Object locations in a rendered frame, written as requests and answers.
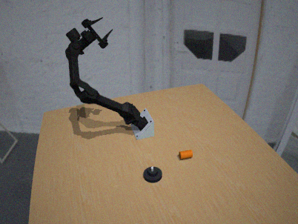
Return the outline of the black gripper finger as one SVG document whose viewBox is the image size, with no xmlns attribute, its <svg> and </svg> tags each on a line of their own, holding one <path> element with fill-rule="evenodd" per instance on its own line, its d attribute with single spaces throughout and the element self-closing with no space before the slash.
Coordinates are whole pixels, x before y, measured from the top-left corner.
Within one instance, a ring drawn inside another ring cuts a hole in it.
<svg viewBox="0 0 298 224">
<path fill-rule="evenodd" d="M 112 29 L 112 30 L 113 30 L 113 29 Z M 112 31 L 112 30 L 111 30 L 111 31 Z M 110 32 L 111 32 L 111 31 L 110 31 Z M 102 38 L 102 41 L 103 41 L 104 43 L 107 42 L 107 37 L 109 36 L 110 32 L 107 33 L 107 35 L 106 35 L 105 37 Z"/>
<path fill-rule="evenodd" d="M 102 17 L 103 18 L 103 17 Z M 94 20 L 94 21 L 87 21 L 87 23 L 89 24 L 89 25 L 92 25 L 92 24 L 94 24 L 94 23 L 96 23 L 96 22 L 98 22 L 99 20 L 101 20 L 102 18 L 100 18 L 100 19 L 97 19 L 97 20 Z"/>
</svg>

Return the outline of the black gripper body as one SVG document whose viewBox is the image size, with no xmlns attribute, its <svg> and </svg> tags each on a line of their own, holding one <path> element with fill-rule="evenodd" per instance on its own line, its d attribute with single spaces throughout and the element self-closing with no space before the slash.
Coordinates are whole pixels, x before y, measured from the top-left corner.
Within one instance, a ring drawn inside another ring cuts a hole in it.
<svg viewBox="0 0 298 224">
<path fill-rule="evenodd" d="M 93 41 L 95 41 L 95 40 L 97 39 L 97 40 L 99 41 L 99 46 L 100 46 L 101 48 L 104 49 L 105 47 L 107 47 L 107 46 L 108 46 L 108 43 L 107 43 L 107 42 L 104 43 L 104 42 L 102 41 L 102 38 L 99 37 L 99 35 L 97 34 L 97 32 L 94 31 L 94 29 L 87 23 L 87 21 L 89 21 L 89 20 L 88 20 L 88 19 L 85 19 L 85 20 L 82 22 L 82 26 L 84 26 L 85 29 L 86 29 L 86 28 L 89 29 L 91 36 L 94 38 Z M 89 43 L 89 41 L 88 41 L 86 38 L 84 38 L 84 37 L 82 37 L 81 40 L 82 40 L 82 42 L 84 43 L 84 45 L 86 45 L 86 46 L 89 46 L 89 45 L 91 44 L 91 42 Z M 92 42 L 93 42 L 93 41 L 92 41 Z"/>
</svg>

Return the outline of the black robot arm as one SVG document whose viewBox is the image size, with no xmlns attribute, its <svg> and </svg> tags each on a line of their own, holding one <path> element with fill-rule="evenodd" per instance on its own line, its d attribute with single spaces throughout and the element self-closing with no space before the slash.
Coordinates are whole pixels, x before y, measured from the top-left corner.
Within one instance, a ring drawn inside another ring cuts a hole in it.
<svg viewBox="0 0 298 224">
<path fill-rule="evenodd" d="M 132 123 L 141 131 L 146 124 L 148 124 L 148 121 L 144 116 L 140 116 L 140 112 L 133 104 L 129 102 L 120 104 L 112 99 L 103 97 L 99 95 L 99 92 L 93 89 L 88 83 L 79 79 L 78 55 L 85 54 L 83 53 L 83 50 L 87 47 L 79 37 L 83 36 L 89 41 L 89 43 L 92 42 L 94 38 L 91 36 L 90 31 L 84 30 L 79 34 L 77 29 L 73 28 L 69 33 L 66 33 L 66 36 L 71 41 L 68 48 L 65 50 L 66 57 L 69 61 L 70 86 L 74 90 L 76 96 L 82 103 L 89 105 L 101 105 L 102 107 L 118 112 L 120 117 L 122 117 L 125 121 L 126 125 Z M 84 90 L 81 92 L 79 87 L 84 88 Z"/>
</svg>

